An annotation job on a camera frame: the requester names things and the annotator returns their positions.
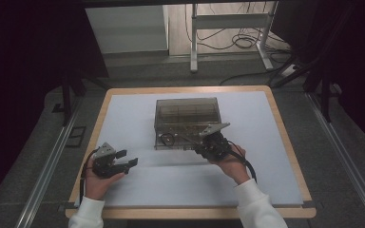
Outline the aluminium floor rail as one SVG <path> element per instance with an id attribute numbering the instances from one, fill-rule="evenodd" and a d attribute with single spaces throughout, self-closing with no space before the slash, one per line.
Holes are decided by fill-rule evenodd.
<path id="1" fill-rule="evenodd" d="M 57 163 L 62 156 L 70 131 L 74 126 L 78 116 L 80 106 L 83 102 L 82 98 L 77 98 L 71 107 L 72 113 L 70 119 L 65 126 L 61 128 L 59 136 L 56 138 L 53 148 L 48 154 L 48 158 L 43 166 L 43 169 L 34 184 L 34 187 L 29 195 L 29 198 L 14 226 L 14 228 L 30 228 L 35 216 L 38 212 L 40 204 L 48 189 L 48 185 L 53 176 Z"/>
<path id="2" fill-rule="evenodd" d="M 310 93 L 306 93 L 305 97 L 311 104 L 311 107 L 313 108 L 322 129 L 327 135 L 327 138 L 330 141 L 332 147 L 334 148 L 339 161 L 344 167 L 345 172 L 347 173 L 351 183 L 353 184 L 363 205 L 365 206 L 365 180 L 363 176 L 356 167 L 355 162 L 351 158 L 351 155 L 346 149 L 343 141 L 337 135 L 334 126 L 330 122 L 328 122 L 326 118 L 323 116 L 321 110 L 321 104 L 318 102 L 317 98 Z"/>

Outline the smoky clear drawer box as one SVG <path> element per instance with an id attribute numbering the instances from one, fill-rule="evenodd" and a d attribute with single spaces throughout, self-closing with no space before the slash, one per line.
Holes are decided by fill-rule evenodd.
<path id="1" fill-rule="evenodd" d="M 199 133 L 209 124 L 220 124 L 216 97 L 164 99 L 156 102 L 154 129 L 156 150 L 191 150 Z"/>

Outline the person's left hand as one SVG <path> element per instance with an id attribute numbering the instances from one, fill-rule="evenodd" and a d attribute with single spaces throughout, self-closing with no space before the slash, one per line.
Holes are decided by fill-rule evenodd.
<path id="1" fill-rule="evenodd" d="M 102 200 L 108 188 L 122 179 L 125 173 L 116 174 L 109 179 L 102 179 L 92 171 L 93 163 L 94 160 L 89 159 L 86 166 L 85 196 L 92 200 Z"/>

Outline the black floor bracket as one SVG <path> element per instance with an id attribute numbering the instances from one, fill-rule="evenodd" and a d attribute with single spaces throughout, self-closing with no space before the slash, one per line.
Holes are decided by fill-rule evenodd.
<path id="1" fill-rule="evenodd" d="M 85 126 L 74 126 L 67 138 L 66 147 L 68 148 L 78 148 L 81 146 L 86 133 Z"/>

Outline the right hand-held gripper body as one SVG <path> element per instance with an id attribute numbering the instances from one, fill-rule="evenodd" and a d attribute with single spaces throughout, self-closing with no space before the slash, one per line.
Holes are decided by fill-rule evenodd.
<path id="1" fill-rule="evenodd" d="M 199 133 L 202 145 L 206 147 L 205 159 L 212 162 L 223 160 L 231 149 L 228 140 L 221 134 L 221 130 L 229 126 L 230 123 L 211 123 Z"/>

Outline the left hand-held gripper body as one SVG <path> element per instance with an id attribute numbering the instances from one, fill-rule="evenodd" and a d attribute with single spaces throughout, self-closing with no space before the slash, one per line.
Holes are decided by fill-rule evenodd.
<path id="1" fill-rule="evenodd" d="M 120 169 L 115 165 L 116 154 L 115 149 L 109 143 L 104 142 L 92 155 L 93 173 L 104 179 L 119 174 Z"/>

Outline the white panel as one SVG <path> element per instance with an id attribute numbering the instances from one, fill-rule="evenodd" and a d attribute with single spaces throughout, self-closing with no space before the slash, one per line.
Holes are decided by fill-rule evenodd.
<path id="1" fill-rule="evenodd" d="M 103 54 L 168 50 L 166 6 L 90 8 L 86 15 Z"/>

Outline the white table mat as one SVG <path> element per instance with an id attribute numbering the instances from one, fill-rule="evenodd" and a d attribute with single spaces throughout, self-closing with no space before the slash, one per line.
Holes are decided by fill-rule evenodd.
<path id="1" fill-rule="evenodd" d="M 127 154 L 120 163 L 138 164 L 106 192 L 107 206 L 200 207 L 235 206 L 236 183 L 218 166 L 192 150 L 157 150 L 156 102 L 163 99 L 209 98 L 218 100 L 221 120 L 229 123 L 221 133 L 243 147 L 256 171 L 261 192 L 276 207 L 301 205 L 298 182 L 284 148 L 278 122 L 263 91 L 111 95 L 98 147 L 109 143 Z"/>

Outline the dark curtain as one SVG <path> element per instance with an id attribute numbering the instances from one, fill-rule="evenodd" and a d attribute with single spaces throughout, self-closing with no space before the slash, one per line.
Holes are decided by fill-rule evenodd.
<path id="1" fill-rule="evenodd" d="M 312 64 L 303 88 L 338 85 L 339 103 L 365 133 L 365 0 L 279 0 L 272 31 Z"/>
<path id="2" fill-rule="evenodd" d="M 66 74 L 107 75 L 83 0 L 0 0 L 0 183 Z"/>

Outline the person's right hand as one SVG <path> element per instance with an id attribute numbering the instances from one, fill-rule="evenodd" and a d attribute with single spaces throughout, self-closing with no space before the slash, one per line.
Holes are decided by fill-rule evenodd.
<path id="1" fill-rule="evenodd" d="M 237 185 L 240 185 L 251 179 L 247 173 L 246 166 L 235 156 L 228 155 L 222 161 L 212 161 L 212 164 L 217 165 L 222 172 L 234 180 Z"/>

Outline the white power strip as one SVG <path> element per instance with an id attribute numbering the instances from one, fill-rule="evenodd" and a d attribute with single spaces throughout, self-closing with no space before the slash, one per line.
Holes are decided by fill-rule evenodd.
<path id="1" fill-rule="evenodd" d="M 291 75 L 292 73 L 296 72 L 298 70 L 298 66 L 297 65 L 289 65 L 287 68 L 285 68 L 280 75 L 282 77 L 287 77 L 289 75 Z"/>

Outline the black metal stand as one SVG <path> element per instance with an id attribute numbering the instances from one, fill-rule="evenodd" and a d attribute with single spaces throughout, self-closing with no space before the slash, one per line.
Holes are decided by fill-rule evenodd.
<path id="1" fill-rule="evenodd" d="M 330 79 L 326 73 L 323 73 L 324 61 L 324 57 L 318 56 L 313 61 L 301 66 L 299 69 L 295 70 L 293 73 L 289 74 L 282 80 L 271 84 L 271 87 L 282 87 L 295 80 L 299 76 L 308 73 L 308 76 L 302 86 L 303 90 L 305 92 L 314 92 L 317 89 L 317 86 L 321 85 L 320 112 L 325 120 L 329 123 L 331 121 L 329 114 L 329 99 L 331 97 L 331 90 Z"/>
<path id="2" fill-rule="evenodd" d="M 98 87 L 104 90 L 111 89 L 109 84 L 94 78 L 82 70 L 68 70 L 65 71 L 62 77 L 62 94 L 64 105 L 64 121 L 63 126 L 66 126 L 70 122 L 72 115 L 71 103 L 70 103 L 70 91 L 73 91 L 76 97 L 83 97 L 86 95 L 86 87 L 83 80 L 87 79 Z"/>

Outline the white metal desk frame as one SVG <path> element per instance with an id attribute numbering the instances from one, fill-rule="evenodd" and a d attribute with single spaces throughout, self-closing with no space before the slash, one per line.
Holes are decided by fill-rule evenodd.
<path id="1" fill-rule="evenodd" d="M 264 13 L 255 14 L 220 14 L 220 15 L 198 15 L 197 5 L 192 5 L 191 14 L 191 49 L 190 49 L 190 70 L 198 71 L 197 52 L 197 30 L 198 29 L 261 29 L 260 40 L 256 42 L 259 56 L 263 61 L 266 70 L 272 70 L 273 65 L 266 54 L 266 40 L 272 27 L 274 15 L 278 2 L 274 1 L 272 7 Z"/>

